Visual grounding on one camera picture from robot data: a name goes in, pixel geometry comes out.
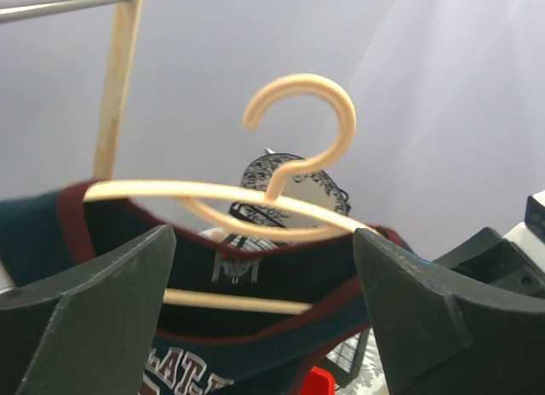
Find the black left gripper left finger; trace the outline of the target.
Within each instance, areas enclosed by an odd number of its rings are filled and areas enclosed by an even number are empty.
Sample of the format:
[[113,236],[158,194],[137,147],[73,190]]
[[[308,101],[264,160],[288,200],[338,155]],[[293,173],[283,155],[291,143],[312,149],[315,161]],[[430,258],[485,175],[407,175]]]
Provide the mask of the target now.
[[175,252],[171,226],[1,295],[3,394],[140,394]]

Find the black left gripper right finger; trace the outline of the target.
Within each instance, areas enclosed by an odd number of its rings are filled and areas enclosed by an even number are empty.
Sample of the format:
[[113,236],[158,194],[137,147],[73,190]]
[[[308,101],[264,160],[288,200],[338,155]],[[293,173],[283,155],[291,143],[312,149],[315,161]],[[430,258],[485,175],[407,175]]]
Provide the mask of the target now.
[[544,300],[353,235],[365,305],[392,394],[542,394]]

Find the navy basketball jersey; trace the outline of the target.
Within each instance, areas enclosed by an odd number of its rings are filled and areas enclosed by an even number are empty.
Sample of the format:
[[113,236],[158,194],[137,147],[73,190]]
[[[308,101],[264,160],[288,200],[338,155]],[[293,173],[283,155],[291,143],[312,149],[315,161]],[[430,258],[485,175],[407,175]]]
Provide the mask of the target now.
[[[1,203],[1,262],[17,286],[63,272],[148,232],[159,219],[128,199],[87,203],[84,181]],[[163,306],[144,394],[297,394],[310,369],[370,327],[351,236],[243,251],[183,228],[168,286],[303,302],[296,315]]]

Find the wooden jersey hanger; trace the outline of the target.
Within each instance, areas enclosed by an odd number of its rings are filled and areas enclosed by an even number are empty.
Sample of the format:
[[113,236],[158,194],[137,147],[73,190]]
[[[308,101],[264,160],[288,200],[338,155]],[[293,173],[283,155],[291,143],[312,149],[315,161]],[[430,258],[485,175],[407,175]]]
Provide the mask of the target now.
[[[244,236],[274,241],[305,242],[354,233],[362,223],[318,205],[285,197],[286,181],[294,176],[320,171],[334,164],[350,147],[356,131],[356,111],[347,92],[332,80],[316,74],[299,73],[280,77],[250,100],[243,116],[243,125],[256,128],[270,106],[285,97],[311,94],[327,102],[335,111],[338,133],[333,144],[308,160],[288,162],[272,174],[267,189],[250,190],[237,186],[183,180],[102,180],[84,194],[86,203],[129,197],[168,197],[177,200],[201,218]],[[233,200],[294,212],[323,222],[320,228],[278,228],[250,224],[224,215],[204,204],[203,199]]]

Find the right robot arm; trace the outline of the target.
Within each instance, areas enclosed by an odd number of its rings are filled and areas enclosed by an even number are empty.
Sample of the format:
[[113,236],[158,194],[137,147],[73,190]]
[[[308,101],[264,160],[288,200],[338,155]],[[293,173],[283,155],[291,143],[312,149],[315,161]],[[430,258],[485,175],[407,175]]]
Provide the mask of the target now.
[[525,218],[505,235],[485,227],[435,262],[514,293],[544,297],[544,192],[530,195]]

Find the floral table mat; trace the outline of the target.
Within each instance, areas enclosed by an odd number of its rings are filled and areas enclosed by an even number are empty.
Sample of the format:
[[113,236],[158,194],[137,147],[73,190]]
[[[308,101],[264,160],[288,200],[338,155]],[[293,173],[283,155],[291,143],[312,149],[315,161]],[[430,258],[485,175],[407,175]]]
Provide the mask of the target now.
[[336,388],[336,394],[383,395],[388,394],[386,377],[378,352],[373,330],[369,332],[359,375],[345,388]]

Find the red plastic tray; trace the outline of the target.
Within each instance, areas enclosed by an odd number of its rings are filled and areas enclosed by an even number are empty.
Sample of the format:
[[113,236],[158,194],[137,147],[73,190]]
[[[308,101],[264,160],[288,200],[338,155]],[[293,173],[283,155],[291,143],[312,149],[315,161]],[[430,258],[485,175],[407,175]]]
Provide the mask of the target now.
[[301,388],[301,395],[335,395],[336,381],[327,370],[314,366]]

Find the blue floral plate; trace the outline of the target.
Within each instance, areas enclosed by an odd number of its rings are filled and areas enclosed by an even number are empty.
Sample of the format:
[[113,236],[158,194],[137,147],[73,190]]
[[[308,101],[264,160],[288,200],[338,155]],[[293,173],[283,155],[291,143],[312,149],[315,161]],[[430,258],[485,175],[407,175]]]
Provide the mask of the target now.
[[[273,152],[263,155],[245,169],[240,186],[265,191],[273,172],[279,166],[299,159],[299,156],[289,153]],[[348,194],[324,171],[290,177],[286,181],[282,195],[321,206],[340,215],[348,215],[351,210]],[[261,226],[310,228],[323,225],[322,222],[304,215],[240,202],[232,203],[229,214],[237,219]]]

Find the wooden clothes rack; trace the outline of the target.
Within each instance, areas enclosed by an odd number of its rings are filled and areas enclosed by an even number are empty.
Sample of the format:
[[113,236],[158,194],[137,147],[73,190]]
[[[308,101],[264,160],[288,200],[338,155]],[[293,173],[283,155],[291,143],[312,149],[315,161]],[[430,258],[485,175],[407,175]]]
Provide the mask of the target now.
[[95,178],[113,177],[143,3],[129,0],[115,10],[95,146]]

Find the metal hanging rail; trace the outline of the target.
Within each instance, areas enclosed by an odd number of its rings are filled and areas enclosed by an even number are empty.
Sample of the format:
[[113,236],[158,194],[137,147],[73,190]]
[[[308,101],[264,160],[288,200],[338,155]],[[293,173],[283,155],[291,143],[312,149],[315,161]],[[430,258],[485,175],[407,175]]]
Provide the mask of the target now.
[[7,24],[54,14],[97,8],[131,0],[38,0],[1,7],[1,23]]

